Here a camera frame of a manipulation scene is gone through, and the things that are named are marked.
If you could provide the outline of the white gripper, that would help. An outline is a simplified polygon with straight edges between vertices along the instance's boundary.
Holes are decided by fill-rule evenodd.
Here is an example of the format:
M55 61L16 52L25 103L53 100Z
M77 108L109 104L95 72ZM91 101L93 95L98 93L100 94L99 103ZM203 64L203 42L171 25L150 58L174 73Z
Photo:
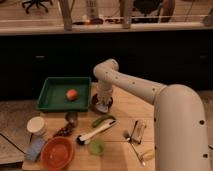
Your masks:
M112 93L112 88L104 88L100 85L97 86L97 98L98 101L103 104L109 104L111 102Z

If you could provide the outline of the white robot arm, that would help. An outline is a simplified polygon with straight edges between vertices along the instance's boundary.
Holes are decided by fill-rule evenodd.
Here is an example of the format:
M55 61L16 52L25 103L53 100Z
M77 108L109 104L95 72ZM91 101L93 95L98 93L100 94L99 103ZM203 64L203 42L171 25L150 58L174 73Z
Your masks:
M205 110L191 88L141 79L118 71L108 59L93 69L99 108L108 105L117 86L154 106L156 171L211 171Z

